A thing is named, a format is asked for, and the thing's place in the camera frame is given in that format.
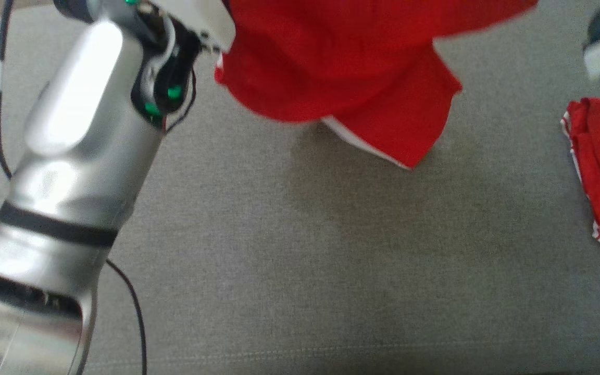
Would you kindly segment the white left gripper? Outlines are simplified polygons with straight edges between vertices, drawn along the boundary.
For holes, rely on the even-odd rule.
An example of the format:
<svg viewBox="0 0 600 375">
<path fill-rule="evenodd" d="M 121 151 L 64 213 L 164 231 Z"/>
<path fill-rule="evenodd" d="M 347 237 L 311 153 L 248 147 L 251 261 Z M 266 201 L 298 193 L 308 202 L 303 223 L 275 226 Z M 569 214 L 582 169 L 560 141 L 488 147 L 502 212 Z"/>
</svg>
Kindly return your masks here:
<svg viewBox="0 0 600 375">
<path fill-rule="evenodd" d="M 157 42 L 167 15 L 193 31 L 212 51 L 228 52 L 235 40 L 235 23 L 222 1 L 54 1 L 67 18 L 93 23 L 109 19 L 143 40 Z"/>
</svg>

